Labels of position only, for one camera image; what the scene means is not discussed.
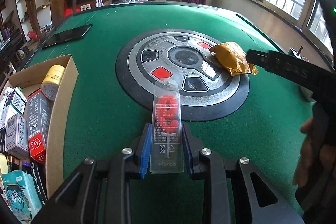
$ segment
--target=black tablet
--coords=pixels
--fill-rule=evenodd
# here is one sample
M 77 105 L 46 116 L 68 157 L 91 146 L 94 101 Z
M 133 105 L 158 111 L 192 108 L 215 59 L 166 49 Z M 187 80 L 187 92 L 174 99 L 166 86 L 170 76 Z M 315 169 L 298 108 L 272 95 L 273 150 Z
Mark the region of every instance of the black tablet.
M 92 27 L 92 24 L 73 28 L 64 32 L 56 33 L 48 39 L 42 48 L 46 48 L 59 43 L 69 42 L 72 40 L 82 39 L 86 32 Z

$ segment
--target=yellow can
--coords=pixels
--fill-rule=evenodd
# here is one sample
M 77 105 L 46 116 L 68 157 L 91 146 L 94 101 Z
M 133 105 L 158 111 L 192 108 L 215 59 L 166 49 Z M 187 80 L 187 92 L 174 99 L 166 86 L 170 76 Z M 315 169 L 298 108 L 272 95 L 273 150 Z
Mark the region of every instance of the yellow can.
M 52 101 L 54 101 L 56 98 L 58 87 L 61 83 L 64 71 L 65 68 L 61 65 L 52 66 L 41 84 L 41 90 L 43 94 Z

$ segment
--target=barcode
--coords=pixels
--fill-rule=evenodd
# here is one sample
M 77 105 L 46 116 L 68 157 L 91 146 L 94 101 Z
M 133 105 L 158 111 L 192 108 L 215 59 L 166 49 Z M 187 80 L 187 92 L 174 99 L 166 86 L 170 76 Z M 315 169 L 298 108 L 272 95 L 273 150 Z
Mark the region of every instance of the barcode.
M 15 133 L 15 131 L 12 131 L 10 134 L 6 135 L 6 138 L 8 139 L 8 138 L 12 137 L 14 135 L 14 133 Z
M 14 94 L 14 97 L 12 99 L 12 104 L 17 108 L 18 111 L 23 113 L 23 110 L 25 109 L 25 103 L 16 93 Z
M 10 128 L 11 126 L 13 126 L 16 122 L 16 117 L 14 117 L 14 119 L 11 119 L 7 122 L 7 128 Z

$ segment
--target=teal package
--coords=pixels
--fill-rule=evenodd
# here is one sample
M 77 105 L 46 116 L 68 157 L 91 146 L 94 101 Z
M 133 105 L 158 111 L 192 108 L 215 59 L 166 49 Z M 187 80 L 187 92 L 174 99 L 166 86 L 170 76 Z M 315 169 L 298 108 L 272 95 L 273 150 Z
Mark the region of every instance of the teal package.
M 33 177 L 19 170 L 1 177 L 14 215 L 22 224 L 29 224 L 42 208 Z

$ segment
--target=red button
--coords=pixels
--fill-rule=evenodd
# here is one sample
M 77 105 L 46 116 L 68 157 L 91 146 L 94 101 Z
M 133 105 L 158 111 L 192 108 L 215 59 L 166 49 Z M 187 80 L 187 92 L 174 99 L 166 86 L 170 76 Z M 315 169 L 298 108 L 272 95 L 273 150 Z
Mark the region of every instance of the red button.
M 201 47 L 206 48 L 206 49 L 211 48 L 210 45 L 208 45 L 208 44 L 206 44 L 206 43 L 204 43 L 204 42 L 199 42 L 198 45 L 200 45 Z
M 152 74 L 158 79 L 169 78 L 173 75 L 169 70 L 166 70 L 164 67 L 156 68 L 152 71 Z

